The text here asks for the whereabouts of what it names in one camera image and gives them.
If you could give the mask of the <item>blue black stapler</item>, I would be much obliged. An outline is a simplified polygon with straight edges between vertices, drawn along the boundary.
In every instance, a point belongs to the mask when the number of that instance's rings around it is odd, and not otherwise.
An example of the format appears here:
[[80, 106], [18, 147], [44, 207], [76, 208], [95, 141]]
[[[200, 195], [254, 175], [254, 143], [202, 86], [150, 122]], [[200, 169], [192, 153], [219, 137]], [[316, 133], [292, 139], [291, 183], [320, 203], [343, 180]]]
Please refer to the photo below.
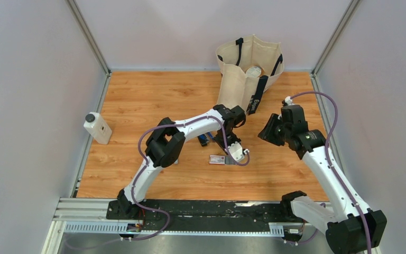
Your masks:
[[214, 142], [214, 137], [210, 132], [197, 136], [198, 141], [202, 147], [208, 146], [210, 142]]

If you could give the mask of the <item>red white staples box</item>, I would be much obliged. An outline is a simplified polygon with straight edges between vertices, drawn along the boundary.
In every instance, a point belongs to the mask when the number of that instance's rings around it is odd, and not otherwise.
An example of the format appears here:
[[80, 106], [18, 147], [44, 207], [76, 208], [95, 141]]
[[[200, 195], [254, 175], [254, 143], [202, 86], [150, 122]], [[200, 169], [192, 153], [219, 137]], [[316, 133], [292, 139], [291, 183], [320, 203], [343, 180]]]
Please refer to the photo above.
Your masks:
[[209, 164], [211, 165], [235, 165], [236, 161], [230, 156], [210, 155]]

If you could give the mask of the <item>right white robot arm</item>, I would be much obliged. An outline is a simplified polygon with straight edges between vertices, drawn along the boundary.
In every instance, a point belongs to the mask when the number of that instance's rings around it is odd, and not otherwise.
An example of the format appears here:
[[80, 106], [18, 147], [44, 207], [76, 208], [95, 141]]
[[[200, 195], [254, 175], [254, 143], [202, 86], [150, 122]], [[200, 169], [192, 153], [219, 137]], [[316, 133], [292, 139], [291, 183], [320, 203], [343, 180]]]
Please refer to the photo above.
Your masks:
[[359, 196], [326, 144], [323, 133], [310, 130], [300, 105], [281, 108], [271, 114], [258, 137], [276, 146], [288, 145], [315, 175], [326, 193], [331, 208], [313, 201], [305, 192], [282, 195], [280, 213], [292, 222], [301, 218], [322, 232], [333, 253], [358, 253], [381, 243], [387, 218], [372, 210]]

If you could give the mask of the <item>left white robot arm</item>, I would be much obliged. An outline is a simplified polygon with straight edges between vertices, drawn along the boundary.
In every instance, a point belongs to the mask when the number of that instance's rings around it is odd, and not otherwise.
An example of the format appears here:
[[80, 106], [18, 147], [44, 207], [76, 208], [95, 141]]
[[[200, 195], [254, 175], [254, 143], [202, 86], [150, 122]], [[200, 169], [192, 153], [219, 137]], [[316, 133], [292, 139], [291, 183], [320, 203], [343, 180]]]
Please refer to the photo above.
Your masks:
[[240, 106], [227, 108], [215, 105], [209, 111], [186, 120], [172, 121], [166, 117], [147, 130], [141, 137], [146, 138], [146, 149], [140, 151], [143, 162], [134, 178], [117, 195], [117, 203], [122, 215], [132, 220], [140, 213], [140, 202], [158, 174], [171, 166], [179, 158], [184, 144], [202, 134], [215, 131], [216, 143], [234, 164], [246, 166], [250, 160], [249, 151], [241, 145], [241, 140], [233, 130], [246, 121]]

